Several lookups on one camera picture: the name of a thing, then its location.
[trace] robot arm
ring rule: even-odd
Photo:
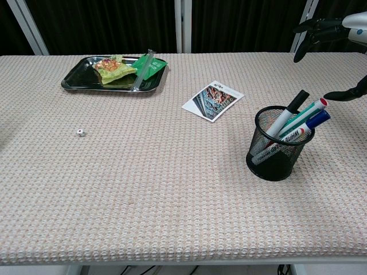
[[[299,45],[294,62],[299,62],[307,51],[323,42],[349,39],[367,46],[367,11],[351,14],[344,19],[310,19],[299,24],[295,33],[306,32],[306,38]],[[367,76],[356,87],[343,92],[330,92],[324,98],[337,101],[349,101],[367,94]]]
[[[367,11],[351,14],[344,19],[309,19],[299,24],[293,32],[307,31],[306,38],[299,45],[294,62],[299,62],[314,45],[349,39],[367,46]]]

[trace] white die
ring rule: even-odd
[[[81,137],[83,137],[83,136],[85,136],[85,132],[84,132],[84,130],[83,129],[78,129],[77,131],[76,131],[76,134],[81,138]]]

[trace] black tray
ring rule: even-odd
[[[138,91],[131,91],[130,89],[137,78],[135,74],[128,74],[113,82],[102,84],[100,75],[94,70],[93,65],[106,57],[108,56],[91,56],[83,58],[74,68],[72,68],[67,76],[65,76],[61,82],[61,86],[67,91],[152,92],[157,89],[166,69],[166,67],[164,67],[147,80],[143,80]],[[139,57],[123,57],[122,62],[130,66],[138,59]]]

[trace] green marker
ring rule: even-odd
[[[279,131],[277,138],[283,138],[288,133],[299,127],[302,123],[306,122],[309,118],[316,115],[321,110],[328,106],[326,99],[320,98],[318,101],[313,102],[301,113],[288,120],[284,127]]]

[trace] plastic straw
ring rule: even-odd
[[[150,64],[151,64],[151,62],[152,62],[152,60],[153,60],[153,55],[154,55],[155,53],[156,53],[156,52],[155,52],[155,51],[153,51],[153,50],[151,50],[151,49],[149,49],[149,50],[148,50],[148,54],[149,54],[148,59],[147,59],[147,61],[146,61],[146,62],[145,62],[145,64],[144,64],[144,67],[143,67],[143,69],[142,69],[142,73],[140,74],[140,76],[138,76],[138,77],[135,79],[135,82],[134,82],[134,84],[133,84],[133,85],[132,85],[132,87],[131,87],[131,91],[133,91],[133,92],[138,92],[138,91],[139,91],[140,85],[142,85],[143,78],[144,78],[145,74],[146,74],[146,73],[147,73],[147,71],[148,71],[148,68],[149,68],[149,66],[150,66]]]

